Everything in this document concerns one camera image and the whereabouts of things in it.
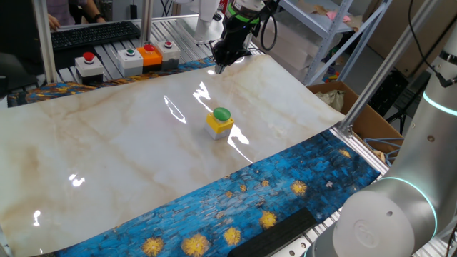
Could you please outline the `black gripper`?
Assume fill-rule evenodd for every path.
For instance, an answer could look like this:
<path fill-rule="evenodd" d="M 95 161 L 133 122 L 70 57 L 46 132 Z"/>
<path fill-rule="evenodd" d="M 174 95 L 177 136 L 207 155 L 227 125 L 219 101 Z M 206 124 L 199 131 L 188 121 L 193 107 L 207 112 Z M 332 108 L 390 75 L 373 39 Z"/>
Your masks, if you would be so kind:
<path fill-rule="evenodd" d="M 241 16 L 231 18 L 226 16 L 223 19 L 224 30 L 220 41 L 211 41 L 211 53 L 215 63 L 214 71 L 222 74 L 227 66 L 232 65 L 241 57 L 250 56 L 251 52 L 247 49 L 250 40 L 247 38 L 252 32 L 257 32 L 259 19 L 254 19 L 251 23 L 241 20 Z"/>

